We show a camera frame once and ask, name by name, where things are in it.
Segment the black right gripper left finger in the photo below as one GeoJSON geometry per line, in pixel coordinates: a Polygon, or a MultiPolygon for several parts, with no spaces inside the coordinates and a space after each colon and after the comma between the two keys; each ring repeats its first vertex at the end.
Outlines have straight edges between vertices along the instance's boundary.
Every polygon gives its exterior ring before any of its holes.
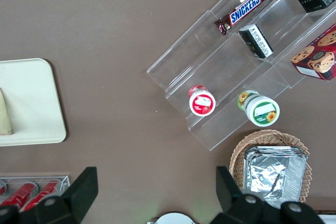
{"type": "Polygon", "coordinates": [[[61,196],[43,199],[25,212],[1,207],[1,223],[81,223],[97,195],[97,168],[86,167],[61,196]]]}

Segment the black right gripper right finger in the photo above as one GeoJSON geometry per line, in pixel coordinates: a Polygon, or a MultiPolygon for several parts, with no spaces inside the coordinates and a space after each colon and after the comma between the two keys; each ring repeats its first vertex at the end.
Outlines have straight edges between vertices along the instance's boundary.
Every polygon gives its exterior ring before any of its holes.
{"type": "Polygon", "coordinates": [[[256,195],[242,193],[225,166],[216,167],[216,194],[222,208],[211,223],[320,223],[308,205],[287,201],[277,209],[256,195]]]}

